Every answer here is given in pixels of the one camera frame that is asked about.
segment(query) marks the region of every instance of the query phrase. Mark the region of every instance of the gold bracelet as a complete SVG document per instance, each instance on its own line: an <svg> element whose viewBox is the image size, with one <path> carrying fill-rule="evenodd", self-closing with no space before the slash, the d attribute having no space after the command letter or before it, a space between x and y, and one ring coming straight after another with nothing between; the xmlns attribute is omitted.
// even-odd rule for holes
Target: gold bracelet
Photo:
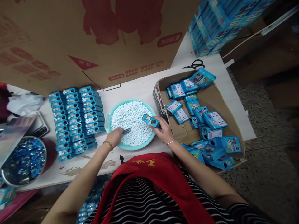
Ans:
<svg viewBox="0 0 299 224"><path fill-rule="evenodd" d="M111 143L110 142L107 142L107 141L104 141L103 143L107 143L110 147L111 147L111 150L110 151L112 151L113 150L113 146L111 145Z"/></svg>

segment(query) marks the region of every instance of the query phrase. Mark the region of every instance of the red triangle symbol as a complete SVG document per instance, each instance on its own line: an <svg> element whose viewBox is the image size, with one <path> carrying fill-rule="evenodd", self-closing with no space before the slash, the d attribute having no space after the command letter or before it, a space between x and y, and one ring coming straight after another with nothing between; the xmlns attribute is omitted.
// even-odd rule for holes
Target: red triangle symbol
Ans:
<svg viewBox="0 0 299 224"><path fill-rule="evenodd" d="M68 55L83 71L99 65Z"/></svg>
<svg viewBox="0 0 299 224"><path fill-rule="evenodd" d="M159 62L156 62L156 65L159 67L162 63L163 63L163 61L159 61Z"/></svg>

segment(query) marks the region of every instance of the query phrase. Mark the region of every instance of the plastic bag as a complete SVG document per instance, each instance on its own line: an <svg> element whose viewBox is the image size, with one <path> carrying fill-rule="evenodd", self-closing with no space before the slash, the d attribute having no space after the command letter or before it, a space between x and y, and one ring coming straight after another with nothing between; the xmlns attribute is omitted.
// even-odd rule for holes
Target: plastic bag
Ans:
<svg viewBox="0 0 299 224"><path fill-rule="evenodd" d="M7 109L20 116L38 110L44 102L42 95L13 95L9 97Z"/></svg>

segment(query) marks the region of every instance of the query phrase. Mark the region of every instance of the woman's left hand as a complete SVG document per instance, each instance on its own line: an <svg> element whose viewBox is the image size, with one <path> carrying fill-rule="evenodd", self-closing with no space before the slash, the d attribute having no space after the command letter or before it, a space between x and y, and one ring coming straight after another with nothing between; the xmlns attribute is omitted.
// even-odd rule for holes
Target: woman's left hand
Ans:
<svg viewBox="0 0 299 224"><path fill-rule="evenodd" d="M109 142L113 148L115 148L120 142L122 137L123 128L118 127L107 135L106 141Z"/></svg>

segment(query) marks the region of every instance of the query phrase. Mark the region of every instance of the striped shirt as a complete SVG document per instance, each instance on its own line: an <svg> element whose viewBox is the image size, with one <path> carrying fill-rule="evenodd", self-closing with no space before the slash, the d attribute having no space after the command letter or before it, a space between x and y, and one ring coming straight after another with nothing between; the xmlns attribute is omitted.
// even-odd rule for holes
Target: striped shirt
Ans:
<svg viewBox="0 0 299 224"><path fill-rule="evenodd" d="M235 203L225 210L210 195L208 195L200 186L191 180L188 173L181 170L186 181L189 183L193 193L207 210L215 223L220 224L269 224L268 221L261 218L252 206ZM100 222L107 215L113 197L120 183L128 175L118 176L110 189ZM97 209L88 217L85 223L90 224L96 215ZM125 182L120 189L113 209L110 223L187 223L179 205L162 189L153 182L144 177L134 177Z"/></svg>

